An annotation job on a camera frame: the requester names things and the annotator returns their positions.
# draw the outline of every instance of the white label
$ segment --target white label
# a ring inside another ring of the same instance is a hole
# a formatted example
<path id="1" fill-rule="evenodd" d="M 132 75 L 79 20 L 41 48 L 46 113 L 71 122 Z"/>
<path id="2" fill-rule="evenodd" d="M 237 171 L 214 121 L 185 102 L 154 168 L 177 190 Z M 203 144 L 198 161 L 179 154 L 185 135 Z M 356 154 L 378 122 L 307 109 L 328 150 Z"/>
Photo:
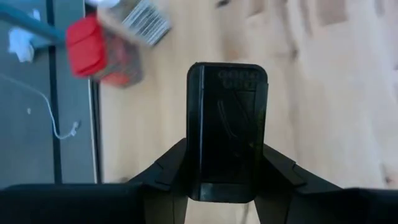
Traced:
<path id="1" fill-rule="evenodd" d="M 141 0 L 122 25 L 149 45 L 156 44 L 170 29 L 170 22 L 148 0 Z"/>

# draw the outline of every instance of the white power cord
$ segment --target white power cord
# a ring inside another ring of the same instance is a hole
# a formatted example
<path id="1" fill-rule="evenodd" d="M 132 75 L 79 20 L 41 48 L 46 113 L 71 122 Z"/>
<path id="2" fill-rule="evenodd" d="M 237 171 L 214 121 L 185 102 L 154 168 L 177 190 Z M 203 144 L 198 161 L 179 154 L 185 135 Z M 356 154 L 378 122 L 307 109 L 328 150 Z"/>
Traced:
<path id="1" fill-rule="evenodd" d="M 0 77 L 4 80 L 7 80 L 7 81 L 21 87 L 21 88 L 25 88 L 26 90 L 36 93 L 36 94 L 40 95 L 42 98 L 44 98 L 44 100 L 47 104 L 47 107 L 49 109 L 49 112 L 50 112 L 50 116 L 51 116 L 51 120 L 52 120 L 52 131 L 54 132 L 55 137 L 57 137 L 59 140 L 63 140 L 63 139 L 67 139 L 69 137 L 76 135 L 77 129 L 79 128 L 79 125 L 80 125 L 78 121 L 73 122 L 72 129 L 70 130 L 70 132 L 68 134 L 66 134 L 64 136 L 60 136 L 59 133 L 57 133 L 57 127 L 55 126 L 55 119 L 54 119 L 54 115 L 52 113 L 50 101 L 42 92 L 40 92 L 39 90 L 36 90 L 35 88 L 33 88 L 25 83 L 22 83 L 18 80 L 10 78 L 2 73 L 0 73 Z"/>

